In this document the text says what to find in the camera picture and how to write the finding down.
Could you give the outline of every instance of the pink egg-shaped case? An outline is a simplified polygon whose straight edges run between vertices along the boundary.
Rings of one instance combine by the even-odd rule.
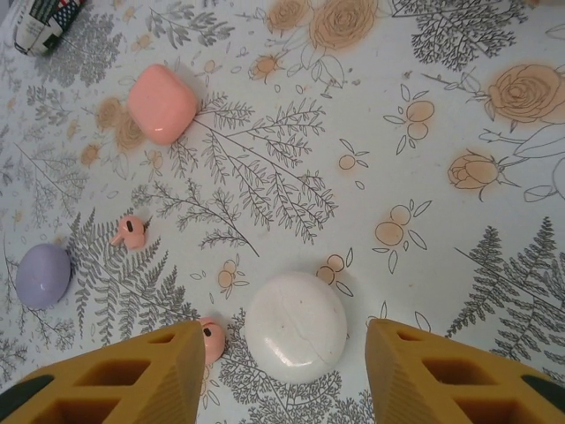
[[[173,71],[152,64],[141,73],[127,97],[127,109],[154,143],[175,142],[196,116],[198,99]]]

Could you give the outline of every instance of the botanical pattern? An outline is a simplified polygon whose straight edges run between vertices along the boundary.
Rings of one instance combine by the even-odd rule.
[[[409,105],[406,110],[402,106],[398,106],[398,115],[385,115],[383,118],[391,124],[406,125],[406,134],[402,136],[396,146],[396,154],[400,155],[406,145],[416,148],[416,141],[423,140],[429,129],[430,118],[433,117],[435,107],[432,102],[427,100],[419,100],[427,95],[427,91],[420,91],[412,96],[408,87],[404,84],[400,85],[400,93],[403,100]]]
[[[324,223],[334,216],[337,205],[318,171],[298,174],[294,169],[302,163],[302,156],[312,152],[305,137],[325,131],[321,121],[325,112],[316,101],[307,104],[304,99],[298,105],[292,102],[285,109],[279,108],[276,116],[266,115],[251,124],[253,114],[245,103],[230,103],[224,95],[211,94],[203,101],[194,123],[207,131],[200,157],[217,184],[211,197],[203,198],[201,185],[191,178],[185,181],[184,194],[155,181],[152,186],[140,185],[133,190],[134,206],[158,203],[157,215],[162,218],[183,211],[177,216],[180,231],[189,222],[219,225],[206,232],[199,243],[201,248],[218,243],[247,246],[259,256],[238,222],[246,209],[255,226],[269,231],[271,223],[275,223],[313,244],[317,231],[323,230]],[[207,124],[207,115],[214,117],[213,124]],[[236,128],[238,131],[225,132]],[[249,140],[263,144],[265,153],[242,144]],[[176,174],[184,175],[189,163],[198,166],[196,150],[176,149],[171,154],[176,157]],[[238,197],[224,189],[230,179],[237,182]]]
[[[521,64],[505,71],[486,91],[470,73],[463,72],[460,82],[438,77],[427,78],[445,84],[444,89],[463,90],[473,96],[469,101],[484,102],[485,113],[494,121],[510,121],[512,133],[518,125],[540,122],[565,124],[564,70],[545,64]]]
[[[519,361],[543,354],[549,360],[544,372],[565,385],[565,375],[558,371],[565,362],[565,253],[556,252],[551,220],[543,220],[536,237],[516,258],[502,258],[501,237],[494,227],[486,228],[469,254],[459,252],[480,268],[448,337],[478,325],[477,318],[484,322],[487,314],[505,310],[491,352]]]
[[[118,220],[96,223],[94,210],[84,222],[78,214],[71,226],[68,252],[78,269],[77,304],[79,332],[83,336],[85,313],[94,307],[102,345],[147,333],[174,322],[200,318],[185,300],[185,288],[177,285],[177,267],[164,271],[168,252],[160,252],[157,239],[141,251],[128,255],[124,246],[108,240]]]
[[[418,218],[432,204],[432,201],[425,201],[416,207],[413,199],[410,199],[409,206],[396,205],[390,209],[389,219],[380,222],[374,230],[374,236],[384,247],[374,247],[377,254],[388,256],[388,270],[390,274],[395,273],[398,264],[399,252],[408,252],[411,245],[415,245],[422,250],[427,250],[427,244],[422,236],[414,231],[412,219]]]
[[[377,0],[278,0],[269,13],[257,8],[253,15],[239,15],[263,21],[271,33],[280,35],[266,45],[282,46],[274,55],[257,57],[249,68],[250,78],[267,82],[267,76],[281,69],[279,61],[286,57],[287,63],[295,62],[286,68],[287,76],[309,72],[314,82],[326,85],[323,96],[331,98],[328,90],[345,84],[339,51],[360,44],[369,35],[377,7]]]
[[[248,410],[249,419],[242,419],[241,424],[264,419],[305,424],[374,422],[369,392],[362,391],[359,401],[340,399],[342,377],[336,371],[315,382],[296,385],[278,382],[258,369],[242,335],[244,323],[245,311],[232,317],[228,326],[230,341],[220,371],[220,381],[232,390],[238,403],[256,404]]]
[[[326,264],[316,271],[316,276],[327,283],[333,285],[337,290],[346,296],[353,297],[353,292],[346,283],[341,282],[345,276],[340,276],[342,271],[346,274],[346,269],[353,263],[353,248],[350,248],[345,260],[339,254],[332,254],[326,259]]]
[[[419,32],[411,37],[414,56],[423,64],[441,63],[454,71],[479,57],[497,57],[516,44],[514,31],[508,28],[527,20],[525,8],[522,0],[391,2],[393,18],[416,19]]]
[[[78,77],[87,87],[100,83],[116,62],[122,34],[114,33],[114,16],[98,13],[93,4],[82,7],[52,54],[35,59],[43,82],[70,87]]]
[[[0,29],[1,390],[204,315],[228,345],[206,367],[198,423],[374,423],[374,317],[563,384],[563,18],[530,3],[91,2],[44,57],[13,48],[12,8]],[[200,100],[170,146],[127,111],[149,64]],[[130,213],[146,244],[111,246]],[[72,259],[69,289],[43,310],[15,291],[39,243]],[[343,357],[308,384],[268,377],[245,343],[252,296],[287,270],[317,275],[348,317]]]

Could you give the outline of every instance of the gray fern illustration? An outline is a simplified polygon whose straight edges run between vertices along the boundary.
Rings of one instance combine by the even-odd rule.
[[[147,30],[157,38],[166,34],[174,49],[192,42],[195,35],[199,44],[210,47],[218,40],[226,40],[235,28],[227,26],[228,22],[218,22],[213,12],[195,13],[193,4],[182,4],[180,1],[167,6],[166,11],[151,11],[146,18]]]
[[[232,390],[238,403],[255,404],[248,410],[249,420],[243,419],[240,424],[326,422],[342,387],[339,373],[333,371],[308,384],[283,384],[270,378],[258,369],[249,353],[242,334],[244,325],[245,312],[241,309],[228,325],[230,337],[220,370],[220,381]]]
[[[27,347],[16,338],[3,337],[0,330],[0,389],[11,380],[11,375],[27,360]]]
[[[27,324],[35,325],[34,333],[46,348],[54,345],[59,351],[70,349],[74,343],[75,329],[72,319],[54,319],[44,309],[31,309],[23,305],[16,296],[16,284],[14,278],[18,269],[18,263],[6,253],[6,242],[4,237],[4,263],[7,270],[3,286],[6,289],[4,307],[7,313],[12,309],[18,310],[16,325],[19,334],[24,335]]]
[[[472,286],[474,292],[469,293],[469,300],[464,302],[465,307],[449,327],[447,337],[452,337],[462,327],[467,327],[469,323],[476,324],[477,317],[484,321],[486,314],[495,313],[495,307],[504,308],[504,304],[510,302],[510,296],[518,295],[507,280],[498,277],[497,273],[502,272],[503,259],[501,256],[501,240],[498,231],[488,226],[483,239],[469,253],[469,257],[481,267],[475,269],[477,275],[473,277],[475,280]]]
[[[527,20],[522,0],[395,0],[393,17],[416,19],[414,56],[424,64],[442,63],[461,71],[480,56],[497,57],[516,43],[514,22]]]
[[[9,128],[8,125],[5,125],[2,131],[0,131],[0,156],[4,151],[4,143],[5,143],[5,135],[8,133]],[[2,181],[2,185],[4,187],[9,186],[14,181],[14,162],[11,159],[11,156],[7,157],[4,160],[4,163],[0,165],[0,179]],[[4,195],[3,191],[0,189],[0,196]]]
[[[177,219],[177,226],[184,231],[190,221],[195,223],[216,223],[223,226],[223,230],[216,228],[207,232],[199,246],[214,247],[217,243],[227,243],[230,246],[249,246],[259,256],[250,241],[237,229],[236,221],[241,216],[238,205],[232,207],[234,196],[224,192],[221,187],[212,194],[212,198],[202,200],[201,186],[191,179],[186,180],[186,193],[179,197],[171,192],[166,185],[154,182],[154,185],[139,185],[132,192],[132,203],[135,207],[149,206],[154,201],[161,205],[157,216],[167,218],[173,212],[184,212]]]
[[[63,107],[64,93],[54,88],[47,91],[44,86],[29,86],[27,88],[27,105],[35,106],[35,120],[47,120],[51,125],[61,125],[67,122],[71,110]]]
[[[68,245],[79,285],[74,294],[81,337],[89,307],[96,308],[96,327],[103,345],[115,341],[115,335],[129,338],[137,328],[147,333],[174,322],[200,318],[185,300],[185,288],[177,286],[177,267],[162,279],[168,252],[157,261],[160,239],[128,254],[124,246],[108,242],[117,231],[118,220],[96,223],[94,216],[95,209],[82,223],[77,214]]]
[[[112,35],[114,17],[94,13],[94,5],[85,5],[59,45],[48,56],[35,59],[35,70],[45,82],[57,81],[70,87],[78,77],[87,87],[101,82],[116,62],[122,34]]]
[[[40,145],[32,154],[18,145],[16,147],[21,153],[16,178],[33,193],[35,226],[46,223],[48,212],[56,205],[64,217],[73,217],[88,181],[88,174],[80,168],[78,157],[49,143]]]
[[[14,65],[16,61],[15,57],[10,57],[9,52],[13,52],[14,48],[2,42],[2,49],[0,49],[0,80],[7,81],[8,88],[13,92],[17,93],[21,88],[21,79],[17,78],[18,68]]]
[[[251,125],[253,114],[250,106],[230,102],[223,94],[212,94],[202,103],[194,122],[207,129],[202,141],[206,147],[200,154],[204,166],[215,184],[227,185],[229,179],[238,183],[239,199],[255,226],[269,231],[278,218],[278,226],[313,244],[337,205],[317,170],[294,170],[301,165],[302,156],[312,153],[305,138],[325,131],[321,122],[325,112],[316,101],[307,105],[304,99]],[[207,115],[214,117],[213,124],[206,123]]]
[[[565,337],[562,336],[565,332],[562,272],[565,254],[559,255],[559,263],[554,255],[556,246],[551,220],[544,218],[524,252],[517,254],[516,259],[503,261],[502,267],[499,265],[500,248],[498,231],[488,227],[478,247],[466,255],[482,268],[476,270],[479,276],[475,277],[478,284],[473,285],[475,293],[470,294],[471,301],[465,302],[449,328],[448,337],[469,322],[475,324],[476,320],[471,319],[475,314],[483,318],[485,314],[479,310],[492,314],[493,305],[504,307],[508,317],[499,318],[503,327],[497,329],[496,347],[491,352],[518,361],[534,360],[534,353],[543,352],[550,361],[544,364],[543,371],[565,385],[563,375],[548,365],[551,362],[565,365]],[[497,288],[500,291],[494,296]]]
[[[371,392],[363,390],[359,397],[359,401],[352,397],[337,399],[335,411],[328,416],[328,424],[375,424]]]

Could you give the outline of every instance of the orange rose illustration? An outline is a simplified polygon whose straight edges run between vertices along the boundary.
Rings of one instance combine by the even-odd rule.
[[[284,31],[297,27],[310,10],[308,0],[278,0],[268,14],[268,30]]]
[[[374,25],[377,0],[329,0],[310,22],[314,48],[343,49],[365,38]]]
[[[498,164],[481,155],[458,157],[449,167],[449,181],[457,188],[485,188],[496,181],[500,173]]]
[[[145,135],[135,123],[128,112],[121,115],[121,119],[116,129],[116,143],[121,151],[127,151],[139,146]]]
[[[515,66],[488,88],[488,94],[494,114],[522,123],[565,123],[565,78],[549,66]]]
[[[122,104],[117,97],[109,97],[100,103],[96,111],[96,124],[102,130],[115,127],[122,115]]]

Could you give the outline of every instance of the leaf illustration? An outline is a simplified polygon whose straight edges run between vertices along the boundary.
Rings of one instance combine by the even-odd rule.
[[[414,217],[416,218],[416,217],[422,215],[424,212],[426,212],[426,209],[428,209],[431,204],[432,204],[432,201],[425,201],[420,206],[418,206],[416,208],[416,210],[414,211]]]
[[[404,85],[400,85],[400,94],[402,95],[405,102],[409,102],[411,99],[410,90]]]
[[[293,66],[291,66],[287,72],[286,72],[286,76],[287,77],[292,77],[293,75],[295,75],[298,71],[300,71],[302,69],[302,64],[294,64]]]
[[[350,298],[353,297],[353,292],[351,291],[351,289],[341,281],[336,281],[335,287],[337,287],[337,290],[339,290],[345,296],[349,296]]]
[[[332,87],[343,88],[345,82],[345,72],[343,72],[342,64],[339,60],[330,55],[325,55],[320,62],[323,65],[323,71],[320,80]]]
[[[290,38],[282,46],[282,49],[285,51],[297,49],[308,42],[308,40],[308,26],[302,26],[292,33]]]
[[[427,244],[417,232],[415,232],[414,230],[408,230],[408,235],[416,246],[418,246],[420,249],[427,250]]]
[[[555,165],[552,178],[555,189],[559,192],[559,195],[565,199],[565,157]]]
[[[546,34],[549,38],[565,41],[565,23],[549,28]]]
[[[310,74],[312,75],[312,79],[314,81],[317,81],[317,80],[320,79],[322,67],[323,66],[321,65],[320,61],[316,62],[316,64],[313,66]]]
[[[406,147],[406,139],[407,139],[407,137],[406,137],[406,134],[405,134],[400,139],[400,141],[398,141],[398,146],[396,147],[396,154],[397,155],[400,155],[403,152],[404,148]]]
[[[396,264],[398,263],[398,253],[396,250],[390,252],[390,256],[388,257],[388,270],[391,274],[395,273]]]
[[[383,300],[382,305],[380,306],[380,314],[379,317],[384,320],[387,318],[388,315],[388,308],[387,308],[387,301]]]
[[[406,121],[404,119],[402,119],[401,117],[395,117],[394,115],[385,115],[382,118],[391,124],[396,124],[396,125],[406,124]]]
[[[349,268],[353,263],[353,247],[347,252],[347,257],[345,258],[345,267]]]
[[[355,155],[355,150],[353,150],[353,146],[349,143],[346,139],[339,139],[342,144],[347,148],[353,155]]]
[[[127,156],[120,153],[112,160],[112,170],[123,180],[127,180],[129,172],[129,163]]]
[[[317,48],[314,48],[311,43],[307,43],[304,48],[302,49],[302,53],[300,54],[300,61],[302,62],[302,66],[306,69],[310,69],[310,66],[318,62],[322,56],[326,54],[326,48],[319,45]]]
[[[465,90],[470,93],[477,93],[480,91],[480,82],[468,72],[461,74],[461,85]]]
[[[424,96],[427,95],[428,93],[429,93],[429,90],[420,91],[419,93],[416,93],[416,94],[414,95],[414,97],[413,97],[412,100],[417,100],[417,99],[419,99],[420,97],[424,97]]]
[[[489,118],[491,118],[491,121],[494,122],[494,117],[495,117],[494,106],[493,106],[493,102],[491,102],[490,100],[485,103],[485,112],[486,115]]]
[[[565,153],[565,124],[544,126],[514,151],[515,156],[527,158],[541,158],[563,153]]]
[[[533,203],[534,201],[542,201],[554,194],[557,194],[557,190],[554,190],[552,185],[536,185],[524,192],[524,200]]]
[[[414,317],[416,318],[416,324],[420,329],[423,331],[432,332],[432,326],[430,322],[418,311],[414,313]]]

